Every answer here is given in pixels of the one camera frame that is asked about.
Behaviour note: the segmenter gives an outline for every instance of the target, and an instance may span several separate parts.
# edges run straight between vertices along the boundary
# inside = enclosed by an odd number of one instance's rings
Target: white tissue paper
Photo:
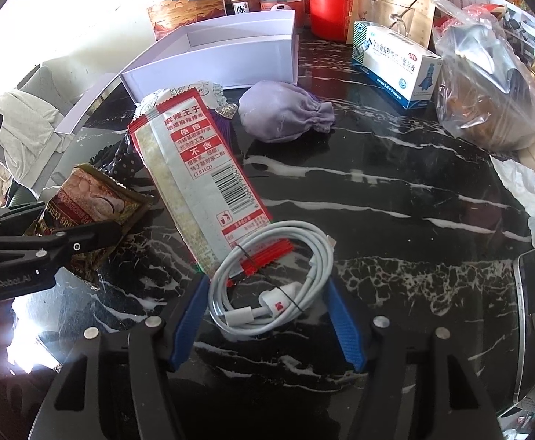
[[[528,227],[531,230],[532,245],[535,248],[535,173],[513,160],[501,162],[490,156],[496,173],[510,193],[530,215]]]

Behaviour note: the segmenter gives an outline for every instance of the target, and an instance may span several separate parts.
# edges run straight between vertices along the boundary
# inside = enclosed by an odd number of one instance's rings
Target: snack wrapper
[[[213,276],[241,240],[270,223],[268,211],[196,89],[137,114],[129,125],[137,151],[196,262]],[[288,240],[269,241],[242,256],[238,272],[250,275],[292,249]]]
[[[82,164],[74,168],[28,233],[51,235],[72,226],[114,220],[125,236],[150,204],[151,198],[124,188],[89,164]],[[65,268],[98,290],[96,270],[117,246],[76,254]]]

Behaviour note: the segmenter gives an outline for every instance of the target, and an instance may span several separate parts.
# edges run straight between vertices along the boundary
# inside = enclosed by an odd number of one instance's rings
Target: plastic bag
[[[487,10],[467,13],[434,0],[454,20],[434,29],[443,58],[437,117],[455,137],[492,151],[535,142],[535,81]]]

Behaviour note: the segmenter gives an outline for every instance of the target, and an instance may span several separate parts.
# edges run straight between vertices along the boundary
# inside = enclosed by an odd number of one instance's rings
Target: blue and white box
[[[352,65],[405,109],[425,107],[443,60],[385,26],[356,21]]]

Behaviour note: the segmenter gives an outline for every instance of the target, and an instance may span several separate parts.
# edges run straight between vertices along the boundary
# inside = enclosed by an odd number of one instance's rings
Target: glass cup
[[[386,26],[408,36],[414,17],[414,9],[388,0],[357,0],[359,19]]]

